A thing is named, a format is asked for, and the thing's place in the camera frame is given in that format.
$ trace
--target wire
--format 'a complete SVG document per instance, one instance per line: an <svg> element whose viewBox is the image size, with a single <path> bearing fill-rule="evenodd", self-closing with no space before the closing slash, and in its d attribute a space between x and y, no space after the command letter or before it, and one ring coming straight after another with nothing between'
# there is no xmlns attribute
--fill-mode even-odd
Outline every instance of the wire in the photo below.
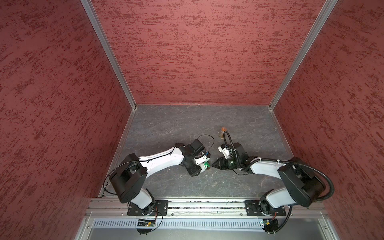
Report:
<svg viewBox="0 0 384 240"><path fill-rule="evenodd" d="M161 156L157 156L157 157L154 157L154 158L151 158L151 159L147 159L147 160L141 160L141 161L139 160L138 162L149 162L149 161L152 161L152 160L154 160L156 158L159 158L159 157L164 157L166 155L171 155L173 153L173 150L175 150L175 147L176 146L173 147L173 149L172 149L172 151L170 153L167 153L167 154L164 154L164 155L161 155Z"/></svg>
<svg viewBox="0 0 384 240"><path fill-rule="evenodd" d="M289 164L289 165L296 165L296 166L300 166L300 167L307 167L307 168L309 168L309 169L314 170L314 171L317 172L318 174L320 174L320 175L327 181L327 183L328 183L328 185L329 185L329 191L328 191L328 193L325 194L324 196L316 198L316 199L314 200L314 202L323 201L323 200L325 200L325 199L328 199L328 198L330 198L330 197L334 194L334 192L335 192L335 187L334 187L334 185L333 185L333 182L332 182L332 180L331 180L327 175L325 175L324 173L322 173L321 171L317 170L317 169L314 168L314 167L308 166L308 165L306 165L306 164L298 163L298 162L280 161L280 160L277 161L277 159L273 159L273 158L262 158L262 159L258 159L258 160L256 160L256 161L251 162L251 164L249 164L248 167L246 167L246 168L244 169L244 172L246 172L246 171L247 171L247 170L248 170L254 163L256 163L256 162L260 162L260 161L262 161L262 160L268 160L268 161L271 161L271 162L284 163L284 164Z"/></svg>
<svg viewBox="0 0 384 240"><path fill-rule="evenodd" d="M240 176L242 176L242 175L248 175L248 174L249 174L248 172L247 172L247 174L238 174L237 172L235 172L234 169L232 169L232 170L233 170L234 173L236 173L237 175L240 175Z"/></svg>
<svg viewBox="0 0 384 240"><path fill-rule="evenodd" d="M276 218L276 213L277 213L277 212L275 212L275 215L274 215L273 218L270 220L270 222L272 222L272 221Z"/></svg>
<svg viewBox="0 0 384 240"><path fill-rule="evenodd" d="M212 143L212 145L209 147L209 149L211 149L212 146L213 146L214 143L215 143L215 139L214 139L211 135L208 135L208 134L202 134L202 135L198 136L197 139L199 139L199 137L204 136L204 135L210 136L210 137L214 140L214 142ZM149 162L149 161L152 161L152 160L154 160L154 159L156 159L156 158L159 158L159 157L164 157L164 156L166 156L166 155L171 155L171 154L173 153L173 151L175 150L175 148L176 148L176 146L173 147L173 149L172 149L172 151L171 151L170 153L167 153L167 154L164 154L164 155L161 155L161 156L158 156L158 157L154 157L154 158L147 159L147 160L131 161L131 162L136 163L135 166L137 166L137 163L139 163L139 162ZM116 193L113 193L113 192L108 191L108 190L106 189L106 186L105 186L104 184L105 184L105 181L107 180L107 178L109 177L109 175L112 174L112 172L114 172L118 167L120 167L120 166L122 166L122 165L124 165L124 164L127 164L127 163L130 163L130 162L125 162L125 163L122 163L122 164L118 165L118 166L115 167L111 172L109 172L109 173L107 174L107 176L105 177L104 182L103 182L103 189L104 189L104 191L106 191L106 192L109 193L109 194L117 195Z"/></svg>
<svg viewBox="0 0 384 240"><path fill-rule="evenodd" d="M231 145L232 145L232 149L233 149L233 152L235 153L235 157L236 157L237 166L238 166L238 167L240 167L239 158L237 157L237 152L236 152L236 150L235 150L235 147L233 146L232 138L231 138L231 136L229 135L229 132L228 132L228 131L224 131L224 133L223 133L223 138L224 138L224 143L225 143L225 145L227 145L227 146L228 146L228 144L227 144L227 140L225 139L225 134L227 134L227 135L228 135L228 138L229 138L229 142L231 143Z"/></svg>
<svg viewBox="0 0 384 240"><path fill-rule="evenodd" d="M157 211L157 207L155 207L155 208L156 208L156 211ZM155 214L155 222L156 222L156 219L157 219L157 212Z"/></svg>
<svg viewBox="0 0 384 240"><path fill-rule="evenodd" d="M287 223L289 217L291 216L292 209L293 209L293 206L290 206L287 216L285 217L283 223L279 226L279 228L276 231L272 231L272 232L267 231L267 233L273 233L274 234L274 233L277 233L278 231L280 231L283 228L283 226Z"/></svg>
<svg viewBox="0 0 384 240"><path fill-rule="evenodd" d="M131 161L131 162L134 163L134 165L132 165L132 166L136 166L136 165L137 165L137 162L134 162L134 161ZM110 171L110 172L107 174L107 176L105 177L104 182L103 182L103 188L104 188L104 191L106 191L106 192L109 193L109 194L117 195L116 193L113 193L113 192L108 191L108 190L106 189L106 186L104 186L104 183L105 183L105 181L107 180L107 178L109 177L109 175L110 175L111 173L113 173L113 171L115 171L118 167L121 167L121 166L123 166L124 164L131 163L131 162L125 162L125 163L122 163L122 164L118 165L117 167L115 167L112 171Z"/></svg>
<svg viewBox="0 0 384 240"><path fill-rule="evenodd" d="M210 136L213 139L214 142L211 144L211 146L207 150L207 152L209 152L209 150L212 148L212 146L215 143L215 139L211 135L209 135L209 134L201 134L200 136L197 137L197 139L199 139L199 137L201 137L201 136Z"/></svg>
<svg viewBox="0 0 384 240"><path fill-rule="evenodd" d="M163 223L163 215L162 215L161 212L158 212L158 211L157 211L157 207L156 207L156 211L153 210L153 212L159 213L159 214L161 215L161 222L160 222L160 224L157 225L154 229L152 229L151 231L149 231L149 232L147 232L147 233L153 232L154 230L156 230L156 229Z"/></svg>
<svg viewBox="0 0 384 240"><path fill-rule="evenodd" d="M104 185L104 184L105 184L105 181L107 180L107 178L108 178L108 177L109 177L109 176L110 176L110 175L111 175L117 168L123 166L124 164L131 163L131 162L133 162L134 165L131 165L131 166L129 166L129 167L133 167L133 166L137 166L137 164L138 164L139 162L149 162L149 161L152 161L153 159L156 159L156 158L159 158L159 157L164 157L164 156L166 156L166 155L171 155L171 154L173 153L173 150L175 150L175 147L176 147L176 146L173 147L173 149L172 149L172 151L171 151L170 153L167 153L167 154L162 155L162 156L158 156L158 157L151 158L151 159L147 159L147 160L141 160L141 161L139 160L139 161L125 162L125 163L122 163L122 164L118 165L118 166L115 167L112 171L110 171L110 172L107 174L107 176L105 177L104 182L103 182L103 188L104 188L104 191L106 191L106 192L109 193L109 194L117 195L116 193L113 193L113 192L108 191L108 190L106 189L106 185Z"/></svg>

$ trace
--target robotic arm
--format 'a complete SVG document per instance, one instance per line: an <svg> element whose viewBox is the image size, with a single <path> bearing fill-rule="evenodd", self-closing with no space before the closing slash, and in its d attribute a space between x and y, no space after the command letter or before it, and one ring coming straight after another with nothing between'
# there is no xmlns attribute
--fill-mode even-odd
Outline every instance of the robotic arm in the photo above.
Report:
<svg viewBox="0 0 384 240"><path fill-rule="evenodd" d="M325 200L333 195L331 180L319 170L305 165L300 158L293 157L288 161L281 161L248 156L241 144L232 143L229 133L226 133L230 145L225 143L218 148L224 157L219 158L212 167L221 170L239 168L249 174L264 174L281 179L285 185L280 189L268 191L260 198L259 206L256 207L263 215L269 216L284 205L308 207L314 201ZM320 198L326 187L316 173L322 175L330 186L330 191Z"/></svg>
<svg viewBox="0 0 384 240"><path fill-rule="evenodd" d="M210 167L209 158L210 153L198 139L188 145L176 143L169 150L151 156L128 155L109 174L109 180L121 203L132 202L147 215L152 212L156 202L151 193L142 188L146 178L176 165L185 166L190 176L197 176Z"/></svg>

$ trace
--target small bottle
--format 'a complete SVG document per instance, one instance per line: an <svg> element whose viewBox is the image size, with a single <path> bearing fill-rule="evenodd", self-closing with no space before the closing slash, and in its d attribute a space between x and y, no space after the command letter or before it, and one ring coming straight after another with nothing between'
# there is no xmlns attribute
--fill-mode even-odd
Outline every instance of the small bottle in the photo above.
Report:
<svg viewBox="0 0 384 240"><path fill-rule="evenodd" d="M221 138L221 139L224 139L224 132L225 132L226 130L227 130L226 127L222 127L222 128L221 128L221 132L220 132L220 134L218 135L218 137Z"/></svg>

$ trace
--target black mounting plate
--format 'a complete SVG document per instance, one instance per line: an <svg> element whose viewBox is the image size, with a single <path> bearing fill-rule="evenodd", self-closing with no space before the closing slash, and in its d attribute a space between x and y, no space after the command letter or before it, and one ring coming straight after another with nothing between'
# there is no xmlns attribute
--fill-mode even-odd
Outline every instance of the black mounting plate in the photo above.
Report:
<svg viewBox="0 0 384 240"><path fill-rule="evenodd" d="M168 210L168 200L155 201L155 207L157 207L157 211L160 212L163 216L166 216ZM139 208L136 204L134 204L133 202L129 202L127 216L154 216L156 214L155 212L151 212L149 215L144 215L142 212L143 210Z"/></svg>
<svg viewBox="0 0 384 240"><path fill-rule="evenodd" d="M263 217L273 217L274 214L270 216L266 216L262 212L260 212L257 208L259 206L258 200L245 200L245 210L247 211L247 216L263 216ZM274 209L276 211L276 216L286 216L286 212L284 207L280 207L278 209Z"/></svg>

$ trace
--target red textured wall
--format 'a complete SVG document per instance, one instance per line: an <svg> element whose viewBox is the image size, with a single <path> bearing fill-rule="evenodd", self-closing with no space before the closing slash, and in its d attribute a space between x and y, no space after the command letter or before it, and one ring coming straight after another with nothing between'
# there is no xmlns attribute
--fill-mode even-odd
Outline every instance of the red textured wall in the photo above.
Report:
<svg viewBox="0 0 384 240"><path fill-rule="evenodd" d="M275 108L295 156L328 174L342 239L384 239L384 5L339 0Z"/></svg>
<svg viewBox="0 0 384 240"><path fill-rule="evenodd" d="M0 239L70 239L130 107L79 0L0 3Z"/></svg>
<svg viewBox="0 0 384 240"><path fill-rule="evenodd" d="M139 104L268 105L324 0L93 0Z"/></svg>

